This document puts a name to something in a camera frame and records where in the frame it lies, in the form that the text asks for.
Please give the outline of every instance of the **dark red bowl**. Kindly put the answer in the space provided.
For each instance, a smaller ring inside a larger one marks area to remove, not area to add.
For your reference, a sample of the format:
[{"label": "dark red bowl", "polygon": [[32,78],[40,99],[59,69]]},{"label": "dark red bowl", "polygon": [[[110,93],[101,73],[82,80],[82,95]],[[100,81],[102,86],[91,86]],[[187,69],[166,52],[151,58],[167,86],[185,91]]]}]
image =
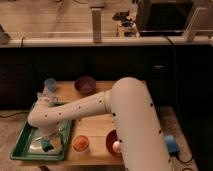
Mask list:
[{"label": "dark red bowl", "polygon": [[96,81],[94,78],[90,76],[83,76],[75,81],[74,87],[77,91],[79,91],[82,94],[89,94],[95,91]]},{"label": "dark red bowl", "polygon": [[110,131],[109,134],[106,137],[106,147],[107,147],[107,150],[113,156],[120,157],[121,153],[116,153],[113,150],[113,144],[114,144],[115,141],[118,141],[118,136],[117,136],[116,130],[114,129],[114,130]]}]

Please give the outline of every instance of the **orange bowl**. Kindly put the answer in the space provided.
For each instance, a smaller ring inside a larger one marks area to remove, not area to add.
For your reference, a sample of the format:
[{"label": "orange bowl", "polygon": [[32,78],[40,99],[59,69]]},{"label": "orange bowl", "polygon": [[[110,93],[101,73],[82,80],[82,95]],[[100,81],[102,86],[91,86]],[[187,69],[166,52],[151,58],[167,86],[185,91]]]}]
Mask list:
[{"label": "orange bowl", "polygon": [[89,139],[85,135],[78,135],[73,140],[73,149],[77,152],[83,152],[89,147]]}]

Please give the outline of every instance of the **blue cup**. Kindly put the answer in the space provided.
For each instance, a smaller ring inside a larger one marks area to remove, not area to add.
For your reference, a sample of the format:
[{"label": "blue cup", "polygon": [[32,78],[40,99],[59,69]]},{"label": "blue cup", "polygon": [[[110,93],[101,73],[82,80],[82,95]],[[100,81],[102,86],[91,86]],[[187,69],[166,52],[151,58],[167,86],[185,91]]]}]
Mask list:
[{"label": "blue cup", "polygon": [[55,92],[56,90],[56,80],[54,78],[47,78],[44,81],[44,85],[47,87],[47,89],[51,92]]}]

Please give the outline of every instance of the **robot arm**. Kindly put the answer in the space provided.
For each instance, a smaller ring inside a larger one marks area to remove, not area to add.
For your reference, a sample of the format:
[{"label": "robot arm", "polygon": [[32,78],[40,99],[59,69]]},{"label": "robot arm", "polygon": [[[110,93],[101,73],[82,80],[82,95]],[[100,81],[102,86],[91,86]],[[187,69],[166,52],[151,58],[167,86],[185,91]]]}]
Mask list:
[{"label": "robot arm", "polygon": [[123,78],[110,91],[59,107],[49,106],[48,98],[38,100],[28,118],[29,124],[38,127],[43,135],[54,133],[60,121],[110,112],[126,170],[173,170],[152,99],[141,81]]},{"label": "robot arm", "polygon": [[50,98],[40,97],[28,117],[28,123],[38,127],[41,135],[51,136],[61,121],[110,113],[109,93],[103,91],[58,107],[51,107]]}]

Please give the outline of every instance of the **small cup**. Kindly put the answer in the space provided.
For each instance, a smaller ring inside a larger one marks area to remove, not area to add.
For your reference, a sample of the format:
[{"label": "small cup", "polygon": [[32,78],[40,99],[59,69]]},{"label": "small cup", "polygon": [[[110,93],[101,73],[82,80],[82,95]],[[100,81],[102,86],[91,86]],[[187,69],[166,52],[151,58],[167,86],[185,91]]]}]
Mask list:
[{"label": "small cup", "polygon": [[85,135],[78,135],[72,143],[74,151],[78,154],[85,155],[89,152],[89,139]]},{"label": "small cup", "polygon": [[44,81],[44,85],[47,87],[47,89],[51,92],[55,92],[56,90],[56,80],[54,78],[47,78]]}]

